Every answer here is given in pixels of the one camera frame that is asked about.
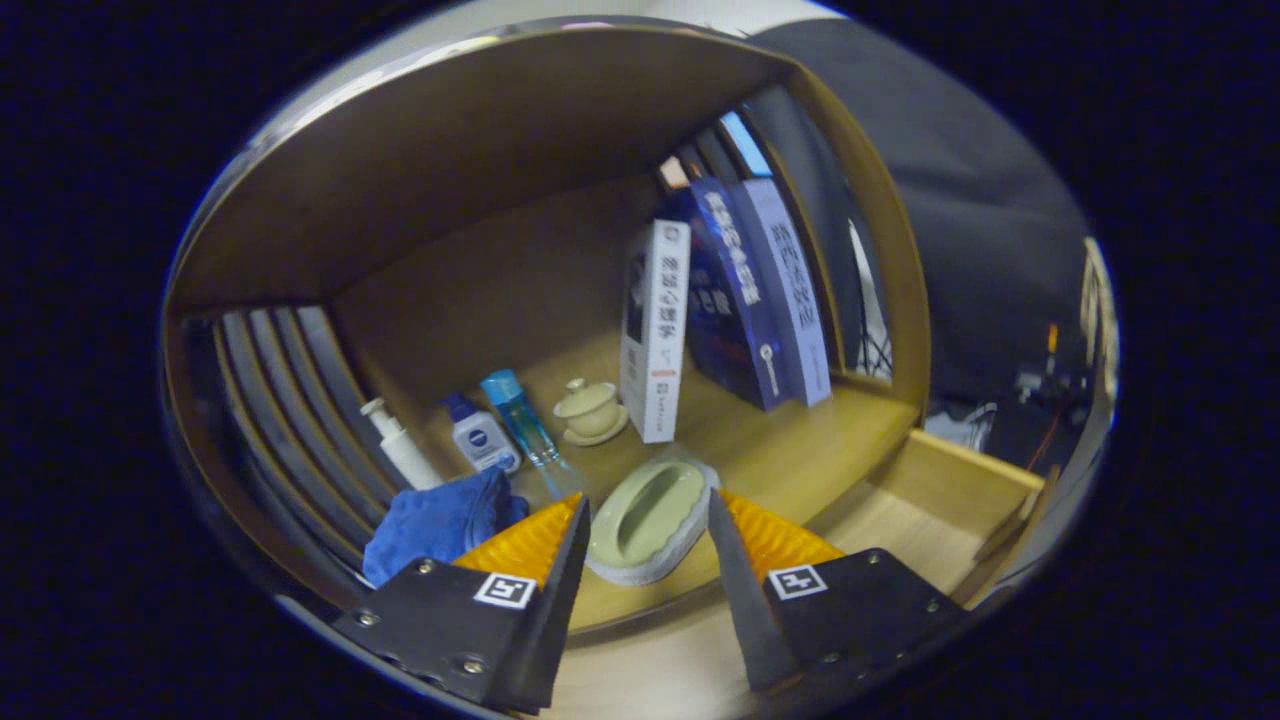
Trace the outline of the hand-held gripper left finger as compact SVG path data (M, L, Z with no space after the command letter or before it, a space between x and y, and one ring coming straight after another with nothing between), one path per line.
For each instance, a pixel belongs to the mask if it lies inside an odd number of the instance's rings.
M577 493L453 562L420 557L335 621L392 669L471 705L550 706L590 536Z

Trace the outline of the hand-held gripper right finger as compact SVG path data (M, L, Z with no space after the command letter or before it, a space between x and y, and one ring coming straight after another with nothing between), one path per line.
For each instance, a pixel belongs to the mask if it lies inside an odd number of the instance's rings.
M968 619L888 550L844 552L741 496L714 491L708 529L754 691L867 685Z

